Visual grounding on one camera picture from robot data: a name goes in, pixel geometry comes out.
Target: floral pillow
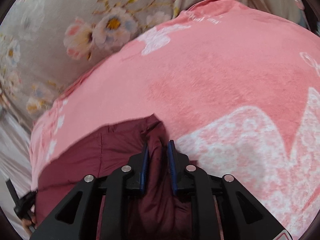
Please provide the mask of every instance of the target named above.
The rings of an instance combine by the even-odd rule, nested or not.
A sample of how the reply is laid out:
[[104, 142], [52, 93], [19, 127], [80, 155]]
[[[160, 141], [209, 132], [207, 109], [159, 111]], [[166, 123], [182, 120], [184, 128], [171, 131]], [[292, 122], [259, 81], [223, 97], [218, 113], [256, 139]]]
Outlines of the floral pillow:
[[0, 103], [31, 129], [99, 61], [201, 0], [17, 0], [0, 26]]

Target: maroon fabric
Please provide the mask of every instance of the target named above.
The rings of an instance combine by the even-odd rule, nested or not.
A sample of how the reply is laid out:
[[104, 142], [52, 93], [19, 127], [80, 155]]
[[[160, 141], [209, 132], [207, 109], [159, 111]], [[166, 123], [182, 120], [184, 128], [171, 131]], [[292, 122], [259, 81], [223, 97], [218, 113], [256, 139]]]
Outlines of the maroon fabric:
[[150, 155], [147, 192], [129, 207], [129, 238], [190, 238], [190, 205], [172, 195], [164, 150], [168, 138], [154, 115], [101, 127], [50, 163], [39, 178], [38, 224], [85, 175], [109, 175], [127, 164], [131, 155], [140, 153], [145, 141]]

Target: white flower print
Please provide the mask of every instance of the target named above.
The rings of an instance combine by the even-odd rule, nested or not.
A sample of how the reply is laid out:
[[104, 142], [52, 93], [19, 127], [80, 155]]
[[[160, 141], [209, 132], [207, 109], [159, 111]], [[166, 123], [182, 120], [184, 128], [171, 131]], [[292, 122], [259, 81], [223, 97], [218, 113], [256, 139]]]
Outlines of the white flower print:
[[300, 56], [310, 67], [315, 68], [318, 76], [320, 77], [320, 65], [306, 52], [300, 52]]
[[288, 153], [276, 124], [255, 106], [240, 107], [182, 136], [175, 145], [208, 174], [233, 174], [298, 239], [320, 204], [319, 115], [320, 94], [309, 88]]
[[12, 67], [17, 67], [20, 56], [20, 45], [17, 40], [12, 40], [5, 55], [6, 60]]
[[35, 33], [39, 30], [44, 21], [44, 3], [38, 2], [33, 7], [28, 7], [21, 19], [19, 36], [24, 40], [33, 41]]
[[62, 101], [62, 106], [61, 106], [60, 109], [59, 109], [59, 113], [62, 113], [63, 107], [64, 107], [67, 103], [68, 103], [68, 99], [64, 99], [64, 100]]
[[169, 20], [171, 20], [169, 14], [165, 14], [164, 12], [159, 11], [156, 12], [154, 15], [147, 16], [147, 25], [148, 27], [153, 27], [155, 25], [159, 25]]
[[22, 81], [17, 71], [12, 71], [7, 76], [9, 94], [16, 94], [22, 89]]
[[53, 102], [54, 95], [43, 84], [41, 84], [41, 83], [33, 84], [32, 90], [33, 90], [32, 96], [34, 98], [39, 98], [42, 101], [45, 101], [46, 103], [49, 103], [49, 104], [51, 104]]
[[138, 30], [137, 22], [122, 8], [112, 8], [93, 30], [93, 40], [99, 48], [119, 50]]
[[92, 33], [92, 26], [77, 17], [64, 34], [63, 44], [67, 48], [68, 56], [72, 59], [87, 56], [93, 47]]
[[148, 55], [149, 53], [167, 45], [170, 42], [170, 37], [167, 36], [168, 33], [187, 29], [190, 27], [190, 25], [175, 24], [170, 27], [164, 27], [159, 31], [157, 31], [156, 27], [153, 27], [137, 38], [138, 41], [144, 41], [146, 43], [146, 47], [141, 52], [141, 55]]
[[54, 135], [57, 134], [58, 130], [62, 127], [62, 125], [63, 125], [63, 123], [64, 123], [64, 117], [65, 117], [65, 115], [62, 115], [62, 116], [60, 116], [60, 117], [58, 118], [57, 127], [56, 127], [56, 129], [55, 129], [55, 131], [54, 131], [54, 133], [53, 133]]
[[45, 106], [46, 106], [45, 101], [38, 99], [38, 98], [30, 97], [27, 102], [26, 109], [29, 114], [37, 114]]
[[46, 156], [46, 161], [49, 161], [51, 155], [54, 152], [54, 149], [57, 145], [57, 140], [51, 140], [49, 147], [48, 147], [48, 152], [47, 152], [47, 156]]

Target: person's hand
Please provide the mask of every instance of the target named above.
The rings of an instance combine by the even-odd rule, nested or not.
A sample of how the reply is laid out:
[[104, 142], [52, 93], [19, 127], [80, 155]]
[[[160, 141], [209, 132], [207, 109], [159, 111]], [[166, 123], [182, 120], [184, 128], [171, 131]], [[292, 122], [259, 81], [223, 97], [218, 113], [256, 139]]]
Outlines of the person's hand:
[[34, 214], [32, 215], [31, 220], [32, 220], [32, 222], [31, 222], [30, 220], [27, 220], [27, 219], [24, 219], [24, 218], [21, 220], [21, 222], [22, 222], [22, 227], [23, 227], [23, 229], [27, 232], [27, 234], [28, 234], [29, 236], [31, 236], [31, 234], [32, 234], [32, 232], [31, 232], [30, 229], [29, 229], [29, 226], [31, 226], [32, 223], [36, 224], [36, 217], [35, 217]]

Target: black clamp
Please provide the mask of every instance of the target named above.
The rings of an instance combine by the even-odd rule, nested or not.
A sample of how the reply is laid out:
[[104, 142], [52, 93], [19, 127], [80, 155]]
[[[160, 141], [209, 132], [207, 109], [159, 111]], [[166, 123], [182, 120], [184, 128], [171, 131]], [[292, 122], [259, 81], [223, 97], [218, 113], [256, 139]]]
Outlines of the black clamp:
[[273, 240], [285, 230], [234, 176], [190, 165], [172, 140], [167, 153], [173, 193], [191, 201], [192, 240]]
[[[173, 194], [181, 201], [191, 202], [192, 240], [273, 240], [286, 232], [234, 176], [208, 175], [191, 165], [187, 155], [177, 152], [172, 140], [167, 156]], [[103, 195], [106, 197], [100, 240], [126, 240], [127, 204], [132, 198], [144, 195], [148, 158], [145, 144], [140, 154], [131, 156], [127, 165], [109, 176], [98, 179], [85, 176], [52, 210], [30, 240], [95, 240]], [[21, 209], [21, 215], [27, 207]]]
[[[6, 182], [8, 191], [13, 199], [13, 202], [15, 204], [14, 212], [17, 215], [19, 219], [26, 219], [31, 221], [32, 212], [31, 208], [36, 202], [36, 191], [30, 191], [26, 195], [24, 195], [22, 198], [19, 199], [18, 194], [11, 182], [10, 179], [8, 179]], [[35, 231], [35, 225], [34, 223], [29, 226], [30, 231], [33, 233]]]
[[101, 240], [127, 239], [126, 212], [130, 198], [145, 193], [148, 172], [148, 146], [130, 157], [127, 165], [109, 176], [85, 176], [51, 211], [30, 240], [95, 240], [102, 196]]

